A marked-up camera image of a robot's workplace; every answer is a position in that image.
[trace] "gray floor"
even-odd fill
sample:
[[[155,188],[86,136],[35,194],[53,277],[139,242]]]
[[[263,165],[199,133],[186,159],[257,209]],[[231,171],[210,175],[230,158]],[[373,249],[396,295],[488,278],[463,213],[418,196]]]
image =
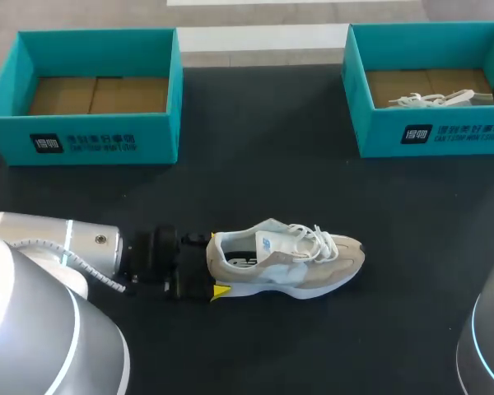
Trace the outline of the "gray floor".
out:
[[[166,0],[0,0],[0,65],[16,32],[25,29],[494,19],[494,0],[336,1],[169,7]],[[339,63],[343,48],[184,53],[183,56],[187,67]]]
[[[494,0],[422,0],[430,21],[491,21]]]

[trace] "shoe insole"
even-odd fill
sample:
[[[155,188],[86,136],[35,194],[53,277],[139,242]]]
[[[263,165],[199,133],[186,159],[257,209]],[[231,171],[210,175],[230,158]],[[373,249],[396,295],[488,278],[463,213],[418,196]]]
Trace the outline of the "shoe insole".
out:
[[[236,267],[252,267],[258,263],[255,251],[233,251],[225,254],[229,264]]]

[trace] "floor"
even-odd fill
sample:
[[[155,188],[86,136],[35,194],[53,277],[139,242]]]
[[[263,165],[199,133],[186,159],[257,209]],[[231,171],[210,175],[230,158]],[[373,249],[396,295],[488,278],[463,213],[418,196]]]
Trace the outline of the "floor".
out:
[[[17,30],[178,26],[186,67],[339,63],[353,22],[494,19],[494,0],[0,0]]]

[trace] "shoe sole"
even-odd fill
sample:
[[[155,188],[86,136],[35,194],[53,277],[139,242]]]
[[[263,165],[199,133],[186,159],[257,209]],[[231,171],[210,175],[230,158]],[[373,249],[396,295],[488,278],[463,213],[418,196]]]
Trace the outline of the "shoe sole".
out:
[[[329,292],[336,290],[340,286],[343,286],[348,281],[350,281],[359,271],[360,269],[351,274],[351,276],[348,276],[339,282],[331,284],[330,286],[323,286],[320,288],[311,289],[295,288],[293,286],[281,286],[278,284],[247,284],[242,282],[216,281],[216,284],[221,286],[229,286],[231,288],[229,292],[222,296],[224,298],[251,296],[256,295],[260,292],[265,292],[266,290],[275,290],[278,292],[283,292],[284,294],[288,294],[295,299],[312,299],[328,294]]]

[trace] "shoe tongue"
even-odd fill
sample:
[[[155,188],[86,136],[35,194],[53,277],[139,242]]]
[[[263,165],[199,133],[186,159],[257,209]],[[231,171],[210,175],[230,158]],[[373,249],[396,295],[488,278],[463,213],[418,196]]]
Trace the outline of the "shoe tongue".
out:
[[[296,255],[297,257],[306,256],[305,254],[296,253],[295,249],[296,237],[292,235],[267,232],[266,230],[256,232],[256,258],[259,263],[267,259],[275,251]]]

